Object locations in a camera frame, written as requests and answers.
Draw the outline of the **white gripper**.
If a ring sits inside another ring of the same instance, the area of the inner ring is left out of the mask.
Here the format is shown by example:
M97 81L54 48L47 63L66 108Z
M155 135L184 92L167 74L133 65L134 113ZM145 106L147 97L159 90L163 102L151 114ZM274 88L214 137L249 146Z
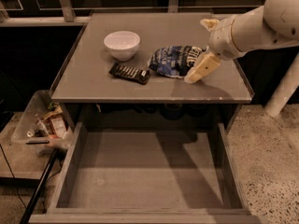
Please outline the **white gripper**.
M217 19L200 20L201 25L211 33L208 39L208 47L211 52L203 52L199 56L195 65L185 76L185 82L192 84L206 77L220 66L221 59L228 61L245 55L245 52L240 51L233 40L235 18L236 15L221 21Z

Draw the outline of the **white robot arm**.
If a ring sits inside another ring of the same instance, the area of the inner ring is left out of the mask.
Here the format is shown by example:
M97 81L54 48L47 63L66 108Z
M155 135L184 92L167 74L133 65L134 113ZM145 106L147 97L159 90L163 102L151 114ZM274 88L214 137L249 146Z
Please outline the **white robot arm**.
M210 32L207 48L184 78L195 83L217 69L221 61L244 56L257 49L296 47L299 42L299 0L265 0L250 12L221 21L203 19Z

